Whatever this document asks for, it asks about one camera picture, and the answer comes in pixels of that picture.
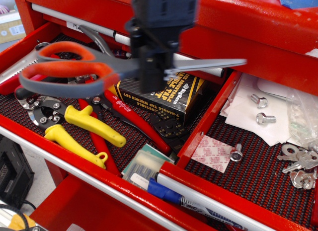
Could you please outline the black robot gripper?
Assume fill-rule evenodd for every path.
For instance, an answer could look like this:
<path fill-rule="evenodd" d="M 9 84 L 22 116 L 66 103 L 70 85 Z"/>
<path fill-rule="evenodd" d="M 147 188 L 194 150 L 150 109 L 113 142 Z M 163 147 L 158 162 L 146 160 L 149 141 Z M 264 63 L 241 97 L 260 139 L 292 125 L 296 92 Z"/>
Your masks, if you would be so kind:
<path fill-rule="evenodd" d="M 140 65 L 142 93 L 164 90 L 165 70 L 172 68 L 183 31 L 194 26 L 198 0 L 132 0 L 126 23 L 132 58 Z"/>

